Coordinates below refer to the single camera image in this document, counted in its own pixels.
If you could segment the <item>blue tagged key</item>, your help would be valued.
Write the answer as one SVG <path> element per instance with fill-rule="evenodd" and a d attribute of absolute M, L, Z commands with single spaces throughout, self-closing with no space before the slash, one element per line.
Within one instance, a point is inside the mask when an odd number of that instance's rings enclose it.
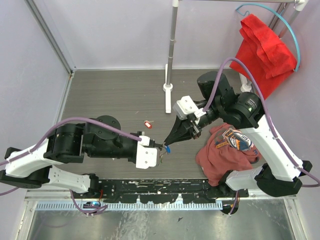
<path fill-rule="evenodd" d="M 171 153 L 171 149 L 170 149 L 170 147 L 169 147 L 168 145 L 165 145 L 164 148 L 165 148 L 165 150 L 166 150 L 166 152 L 167 152 L 168 154 Z"/>

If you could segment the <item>metal keyring with keys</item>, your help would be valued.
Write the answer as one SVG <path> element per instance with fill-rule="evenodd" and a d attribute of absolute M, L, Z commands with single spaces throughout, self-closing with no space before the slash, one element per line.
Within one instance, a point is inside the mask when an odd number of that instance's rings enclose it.
<path fill-rule="evenodd" d="M 161 152 L 160 155 L 159 155 L 159 162 L 160 162 L 160 163 L 163 162 L 163 158 L 164 158 L 164 156 L 167 155 L 167 154 L 168 154 L 167 147 L 164 146 L 163 152 Z"/>

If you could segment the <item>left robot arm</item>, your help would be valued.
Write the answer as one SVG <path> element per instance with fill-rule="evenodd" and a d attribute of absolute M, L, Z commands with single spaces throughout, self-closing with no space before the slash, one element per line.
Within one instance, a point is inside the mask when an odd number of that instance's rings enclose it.
<path fill-rule="evenodd" d="M 2 163 L 5 168 L 0 172 L 0 181 L 21 189 L 53 186 L 95 198 L 101 192 L 96 174 L 75 174 L 61 170 L 59 166 L 81 164 L 88 156 L 127 159 L 138 169 L 148 169 L 159 165 L 164 147 L 141 131 L 123 132 L 119 121 L 109 115 L 71 117 L 53 126 L 33 146 L 23 150 L 9 147 Z"/>

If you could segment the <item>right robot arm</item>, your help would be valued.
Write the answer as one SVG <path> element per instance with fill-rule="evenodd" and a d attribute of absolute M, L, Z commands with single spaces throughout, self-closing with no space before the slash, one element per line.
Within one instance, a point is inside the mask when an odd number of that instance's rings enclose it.
<path fill-rule="evenodd" d="M 296 195 L 303 186 L 300 177 L 313 165 L 278 142 L 282 138 L 267 118 L 261 97 L 235 93 L 226 75 L 218 76 L 217 71 L 202 74 L 196 82 L 204 99 L 193 101 L 184 96 L 174 104 L 176 120 L 164 144 L 197 139 L 204 127 L 222 119 L 237 130 L 238 137 L 247 137 L 245 142 L 252 142 L 266 163 L 248 170 L 228 168 L 218 181 L 220 193 L 231 197 L 239 190 L 260 189 L 271 197 Z"/>

